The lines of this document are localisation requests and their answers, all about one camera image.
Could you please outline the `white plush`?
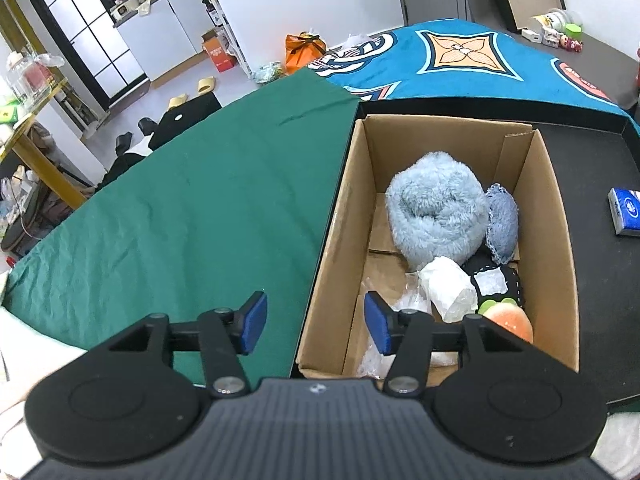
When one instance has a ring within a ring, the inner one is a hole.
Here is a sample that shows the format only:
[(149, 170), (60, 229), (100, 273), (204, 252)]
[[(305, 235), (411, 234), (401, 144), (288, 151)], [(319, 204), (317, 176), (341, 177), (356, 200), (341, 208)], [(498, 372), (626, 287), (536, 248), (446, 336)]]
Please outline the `white plush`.
[[(477, 292), (471, 278), (454, 260), (436, 257), (420, 271), (408, 275), (408, 285), (392, 310), (413, 309), (439, 316), (444, 323), (457, 323), (477, 311)], [(454, 365), (452, 352), (435, 352), (431, 366)], [(367, 350), (357, 368), (357, 376), (384, 379), (393, 356), (383, 356), (369, 336)]]

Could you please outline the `brown cardboard box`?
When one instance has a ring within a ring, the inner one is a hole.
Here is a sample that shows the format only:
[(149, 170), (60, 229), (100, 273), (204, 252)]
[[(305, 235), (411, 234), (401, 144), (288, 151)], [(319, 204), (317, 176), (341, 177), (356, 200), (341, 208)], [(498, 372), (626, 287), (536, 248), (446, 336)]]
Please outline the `brown cardboard box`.
[(362, 374), (371, 344), (364, 295), (398, 304), (412, 272), (480, 250), (514, 266), (535, 346), (577, 368), (572, 244), (539, 130), (440, 116), (357, 120), (300, 338), (302, 374)]

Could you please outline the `black patched soft pouch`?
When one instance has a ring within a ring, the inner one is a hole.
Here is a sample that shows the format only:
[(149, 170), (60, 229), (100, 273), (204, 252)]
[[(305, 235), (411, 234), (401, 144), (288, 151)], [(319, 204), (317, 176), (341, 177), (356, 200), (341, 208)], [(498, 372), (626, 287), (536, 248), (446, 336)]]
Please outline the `black patched soft pouch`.
[(494, 304), (524, 306), (520, 277), (510, 266), (495, 263), (488, 255), (478, 252), (462, 266), (476, 290), (478, 313), (484, 314)]

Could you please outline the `orange burger plush toy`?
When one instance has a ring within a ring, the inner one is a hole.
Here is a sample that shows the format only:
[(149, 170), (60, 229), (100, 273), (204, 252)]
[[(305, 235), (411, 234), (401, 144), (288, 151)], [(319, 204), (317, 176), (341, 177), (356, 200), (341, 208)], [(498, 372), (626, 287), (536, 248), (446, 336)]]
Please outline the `orange burger plush toy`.
[(477, 313), (489, 318), (492, 322), (530, 344), (534, 342), (532, 323), (524, 310), (512, 298), (504, 298), (501, 301), (486, 300), (478, 308)]

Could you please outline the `grey denim fish plush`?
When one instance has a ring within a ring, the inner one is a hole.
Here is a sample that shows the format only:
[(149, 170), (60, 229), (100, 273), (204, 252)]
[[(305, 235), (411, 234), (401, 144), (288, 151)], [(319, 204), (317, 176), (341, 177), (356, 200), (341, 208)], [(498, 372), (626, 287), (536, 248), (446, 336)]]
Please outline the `grey denim fish plush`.
[(511, 193), (499, 183), (486, 191), (488, 200), (488, 225), (485, 244), (497, 264), (507, 264), (515, 254), (518, 244), (518, 204)]

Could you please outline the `fluffy light blue rolled towel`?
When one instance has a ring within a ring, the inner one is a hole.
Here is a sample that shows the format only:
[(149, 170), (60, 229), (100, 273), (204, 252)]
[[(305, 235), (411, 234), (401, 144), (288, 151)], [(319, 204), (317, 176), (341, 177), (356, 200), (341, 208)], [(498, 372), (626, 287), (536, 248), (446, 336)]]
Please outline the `fluffy light blue rolled towel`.
[(468, 166), (446, 152), (429, 152), (395, 174), (385, 208), (393, 243), (412, 270), (436, 257), (465, 263), (485, 238), (484, 188)]

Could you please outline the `yellow slipper left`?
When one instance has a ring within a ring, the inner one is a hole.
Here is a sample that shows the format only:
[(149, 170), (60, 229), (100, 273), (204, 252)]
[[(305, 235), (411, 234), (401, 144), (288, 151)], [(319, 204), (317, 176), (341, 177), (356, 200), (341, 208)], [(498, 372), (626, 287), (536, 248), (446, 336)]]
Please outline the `yellow slipper left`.
[(189, 96), (186, 93), (179, 94), (178, 96), (174, 96), (169, 100), (168, 110), (173, 110), (174, 108), (184, 104), (189, 99)]

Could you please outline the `yellow slipper right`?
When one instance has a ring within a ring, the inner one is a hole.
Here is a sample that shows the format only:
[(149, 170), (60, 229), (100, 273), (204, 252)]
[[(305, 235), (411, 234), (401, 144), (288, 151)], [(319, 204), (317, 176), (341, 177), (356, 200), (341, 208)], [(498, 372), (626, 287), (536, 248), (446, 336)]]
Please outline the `yellow slipper right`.
[(216, 88), (216, 78), (214, 76), (208, 76), (198, 81), (198, 95), (214, 91)]

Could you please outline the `blue tissue pack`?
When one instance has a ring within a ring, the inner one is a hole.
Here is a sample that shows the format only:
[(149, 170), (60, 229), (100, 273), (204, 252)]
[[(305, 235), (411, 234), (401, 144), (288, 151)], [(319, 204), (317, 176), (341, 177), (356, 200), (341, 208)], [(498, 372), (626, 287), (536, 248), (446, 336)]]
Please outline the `blue tissue pack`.
[(640, 194), (628, 188), (611, 188), (608, 206), (616, 235), (640, 236)]

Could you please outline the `black shallow tray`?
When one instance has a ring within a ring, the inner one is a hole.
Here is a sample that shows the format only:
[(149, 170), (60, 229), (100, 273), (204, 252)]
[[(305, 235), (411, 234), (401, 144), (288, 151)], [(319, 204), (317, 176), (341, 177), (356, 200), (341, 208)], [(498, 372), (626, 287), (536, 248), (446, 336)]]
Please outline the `black shallow tray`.
[(536, 346), (586, 374), (608, 402), (639, 392), (639, 242), (614, 232), (611, 188), (638, 188), (639, 138), (620, 110), (499, 98), (364, 102), (296, 363), (352, 376), (367, 348), (362, 297), (404, 292), (408, 264), (383, 194), (430, 151), (500, 183), (520, 208), (515, 266)]

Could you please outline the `blue patterned blanket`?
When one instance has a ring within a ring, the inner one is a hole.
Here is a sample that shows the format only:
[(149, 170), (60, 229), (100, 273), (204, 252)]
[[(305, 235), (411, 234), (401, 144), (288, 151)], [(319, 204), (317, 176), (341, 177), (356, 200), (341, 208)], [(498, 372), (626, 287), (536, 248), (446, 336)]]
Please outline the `blue patterned blanket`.
[(557, 56), (457, 18), (381, 32), (308, 68), (365, 101), (494, 98), (625, 114)]

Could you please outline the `orange cardboard box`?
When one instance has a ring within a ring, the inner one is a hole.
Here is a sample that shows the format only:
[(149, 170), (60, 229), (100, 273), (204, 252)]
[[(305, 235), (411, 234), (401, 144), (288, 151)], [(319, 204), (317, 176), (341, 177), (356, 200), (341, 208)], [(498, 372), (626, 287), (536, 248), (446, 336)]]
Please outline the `orange cardboard box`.
[(235, 58), (224, 50), (224, 45), (213, 30), (202, 36), (202, 48), (219, 73), (231, 70), (235, 66)]

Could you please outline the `orange bag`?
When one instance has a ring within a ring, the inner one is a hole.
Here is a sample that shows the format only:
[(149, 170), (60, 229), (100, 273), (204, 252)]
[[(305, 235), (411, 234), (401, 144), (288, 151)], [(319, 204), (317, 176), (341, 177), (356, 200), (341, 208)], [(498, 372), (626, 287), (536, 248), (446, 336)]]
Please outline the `orange bag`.
[(319, 35), (301, 32), (285, 38), (285, 71), (288, 75), (322, 58), (328, 47)]

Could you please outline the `yellow table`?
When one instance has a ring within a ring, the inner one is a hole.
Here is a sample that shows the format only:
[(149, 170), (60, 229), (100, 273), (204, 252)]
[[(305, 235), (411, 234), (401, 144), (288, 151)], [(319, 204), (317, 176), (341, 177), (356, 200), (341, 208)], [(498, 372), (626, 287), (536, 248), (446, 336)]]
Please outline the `yellow table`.
[(66, 84), (65, 77), (55, 84), (50, 84), (47, 93), (35, 102), (29, 112), (13, 127), (8, 140), (1, 145), (1, 159), (5, 159), (9, 151), (14, 151), (26, 166), (35, 171), (35, 174), (53, 193), (67, 206), (77, 210), (85, 203), (85, 196), (63, 176), (62, 172), (47, 159), (46, 155), (41, 153), (28, 136), (29, 130), (36, 122), (43, 107), (49, 104)]

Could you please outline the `red small toy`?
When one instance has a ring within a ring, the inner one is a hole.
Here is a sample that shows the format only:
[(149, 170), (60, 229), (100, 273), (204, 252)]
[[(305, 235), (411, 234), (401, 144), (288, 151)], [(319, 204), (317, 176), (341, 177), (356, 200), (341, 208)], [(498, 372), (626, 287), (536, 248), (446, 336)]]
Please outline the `red small toy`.
[(570, 52), (580, 53), (584, 50), (584, 45), (581, 41), (570, 38), (566, 40), (565, 49)]

